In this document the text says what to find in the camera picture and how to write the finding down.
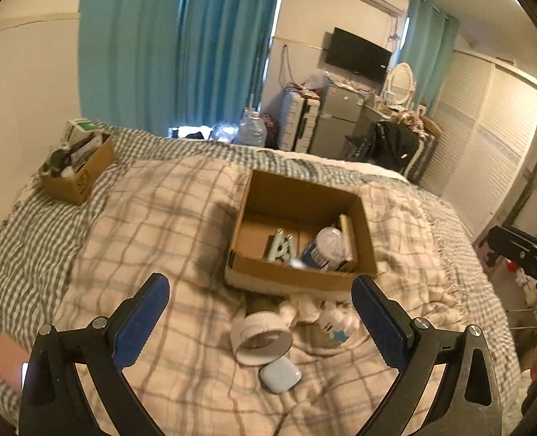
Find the television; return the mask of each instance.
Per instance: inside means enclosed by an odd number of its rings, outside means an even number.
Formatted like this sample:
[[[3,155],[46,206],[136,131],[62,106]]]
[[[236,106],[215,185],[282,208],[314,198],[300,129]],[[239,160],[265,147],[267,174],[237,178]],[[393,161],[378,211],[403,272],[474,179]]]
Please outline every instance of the television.
[[[335,28],[325,63],[383,84],[390,57],[392,53],[387,49]]]

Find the teal curtain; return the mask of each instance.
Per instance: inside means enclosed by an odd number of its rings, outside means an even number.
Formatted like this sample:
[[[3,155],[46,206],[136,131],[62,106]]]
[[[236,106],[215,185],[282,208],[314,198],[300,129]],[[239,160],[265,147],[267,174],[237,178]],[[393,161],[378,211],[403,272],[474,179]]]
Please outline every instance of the teal curtain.
[[[183,0],[173,125],[237,122],[261,99],[276,0]]]
[[[167,135],[180,0],[81,0],[81,112]]]
[[[410,0],[410,25],[399,62],[412,67],[416,80],[414,104],[426,102],[432,114],[452,60],[459,22],[432,0]]]

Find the open cardboard box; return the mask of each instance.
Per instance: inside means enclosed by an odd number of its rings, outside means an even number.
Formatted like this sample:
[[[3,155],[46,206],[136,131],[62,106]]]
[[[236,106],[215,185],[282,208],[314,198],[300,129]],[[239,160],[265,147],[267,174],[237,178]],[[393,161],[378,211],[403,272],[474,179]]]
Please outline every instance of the open cardboard box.
[[[354,224],[358,266],[353,272],[321,272],[263,260],[278,228],[292,234],[302,251],[326,226],[345,213]],[[225,268],[237,288],[271,295],[308,294],[345,301],[360,274],[377,276],[366,213],[359,195],[316,183],[253,170],[238,212]]]
[[[82,205],[89,198],[95,181],[113,161],[115,161],[115,153],[113,152],[111,137],[103,134],[101,147],[93,152],[85,165],[81,167],[81,170],[73,178],[41,175],[41,185],[49,195],[59,200]],[[41,166],[39,174],[42,174],[43,170],[44,166]]]

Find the white tape roll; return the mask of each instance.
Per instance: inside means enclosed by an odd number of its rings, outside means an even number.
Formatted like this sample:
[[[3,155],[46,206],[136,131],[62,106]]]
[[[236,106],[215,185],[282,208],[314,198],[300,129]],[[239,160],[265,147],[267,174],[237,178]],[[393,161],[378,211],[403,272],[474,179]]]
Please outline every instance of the white tape roll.
[[[245,345],[246,341],[264,333],[275,333],[278,336],[266,346],[251,349]],[[263,366],[283,357],[293,345],[293,336],[278,314],[259,311],[233,324],[230,344],[238,362],[245,366]]]

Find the clutter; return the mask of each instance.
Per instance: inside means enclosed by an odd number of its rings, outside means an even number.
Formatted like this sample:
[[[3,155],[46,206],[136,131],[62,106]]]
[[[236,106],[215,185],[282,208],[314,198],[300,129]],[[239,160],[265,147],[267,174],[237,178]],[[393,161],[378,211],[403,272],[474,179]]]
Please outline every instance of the clutter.
[[[234,141],[234,138],[236,137],[237,133],[238,133],[237,124],[234,124],[231,122],[218,121],[214,125],[214,128],[212,129],[212,132],[210,133],[210,136],[208,137],[208,140],[226,142],[227,144],[230,144],[232,141]]]
[[[75,169],[71,166],[67,166],[63,169],[63,171],[60,173],[60,176],[63,178],[71,178],[75,176]]]
[[[303,374],[286,357],[281,357],[264,366],[259,372],[261,381],[272,393],[287,392],[297,385]]]
[[[297,323],[314,323],[319,319],[319,303],[308,295],[296,295],[279,304],[278,314],[282,320],[293,327]]]
[[[407,126],[412,132],[418,134],[422,138],[427,136],[426,131],[424,130],[424,122],[416,112],[404,111],[395,115],[392,120],[397,124]]]
[[[233,323],[230,344],[239,363],[261,366],[284,356],[293,345],[293,337],[278,314],[259,311]]]
[[[70,120],[67,121],[64,127],[63,135],[60,138],[61,142],[71,146],[93,135],[97,130],[95,123],[89,120]]]
[[[302,98],[307,98],[308,100],[321,100],[321,97],[316,92],[299,84],[290,83],[285,87],[285,91],[297,93]]]
[[[73,166],[78,166],[83,163],[91,157],[93,152],[101,147],[101,144],[103,144],[103,136],[98,132],[96,135],[92,136],[92,138],[88,139],[82,146],[78,148],[73,147],[70,153],[71,164]]]
[[[326,302],[318,322],[324,333],[331,339],[342,343],[359,330],[361,320],[352,308]]]
[[[259,112],[245,110],[244,117],[238,125],[235,144],[263,148],[267,140],[267,128]]]
[[[337,270],[346,258],[343,235],[340,230],[330,226],[319,231],[299,255],[307,267],[322,271]]]
[[[277,195],[286,201],[278,201]],[[297,251],[305,250],[340,214],[353,223],[356,265],[352,272],[298,268],[299,263],[294,260],[288,264],[265,260],[279,228],[283,237],[292,236]],[[337,267],[345,257],[335,259],[338,259]],[[252,292],[308,295],[322,301],[348,300],[355,276],[377,276],[361,197],[346,190],[253,170],[238,212],[224,272],[230,285]]]
[[[75,205],[82,205],[89,197],[95,181],[113,161],[115,161],[115,154],[111,137],[103,134],[101,145],[79,166],[67,166],[58,176],[53,177],[49,161],[45,162],[38,171],[40,182],[43,189],[51,196]]]
[[[68,146],[53,151],[47,160],[48,170],[53,177],[59,177],[64,169],[71,166],[71,163]]]

